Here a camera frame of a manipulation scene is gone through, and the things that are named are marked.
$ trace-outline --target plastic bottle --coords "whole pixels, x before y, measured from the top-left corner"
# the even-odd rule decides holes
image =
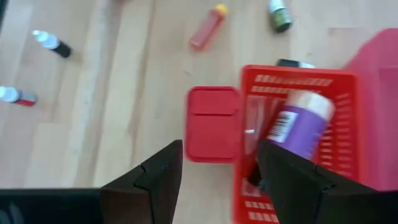
[[[22,106],[33,106],[37,97],[34,93],[18,90],[14,87],[0,86],[0,100]]]
[[[61,57],[67,58],[71,55],[72,49],[67,44],[59,40],[56,35],[40,30],[35,30],[32,34],[43,47],[56,52],[61,55]]]
[[[189,41],[194,50],[201,50],[205,47],[211,36],[220,27],[227,13],[228,8],[224,4],[218,4],[214,9],[210,10],[206,20]]]
[[[267,139],[311,159],[334,111],[333,102],[324,96],[305,90],[291,91]]]
[[[296,60],[289,60],[289,59],[279,59],[277,66],[281,67],[295,67],[295,68],[315,68],[314,65],[309,63],[299,62]]]
[[[270,0],[271,23],[276,32],[285,32],[292,25],[292,19],[283,0]]]

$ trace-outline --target red lid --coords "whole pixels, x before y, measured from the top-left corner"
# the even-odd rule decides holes
[[[196,86],[188,92],[185,154],[191,161],[234,161],[243,135],[242,103],[230,86]]]

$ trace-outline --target red bottle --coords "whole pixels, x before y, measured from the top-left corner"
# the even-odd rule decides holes
[[[205,47],[211,36],[221,25],[227,13],[228,8],[224,4],[218,4],[214,9],[210,10],[206,20],[189,40],[194,50],[201,50]]]

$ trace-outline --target wooden floor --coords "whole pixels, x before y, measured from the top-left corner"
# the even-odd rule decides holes
[[[33,91],[33,108],[0,104],[0,187],[102,186],[183,138],[194,85],[238,86],[248,63],[292,58],[340,68],[398,27],[396,0],[286,0],[294,26],[274,34],[266,0],[222,0],[230,15],[207,52],[187,45],[216,0],[11,0],[0,34],[0,85]],[[62,60],[31,36],[57,34]],[[231,223],[231,165],[184,161],[174,223]]]

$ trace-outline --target purple bottle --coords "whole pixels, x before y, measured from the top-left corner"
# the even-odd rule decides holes
[[[334,111],[333,102],[324,96],[305,90],[291,91],[267,139],[311,159]]]

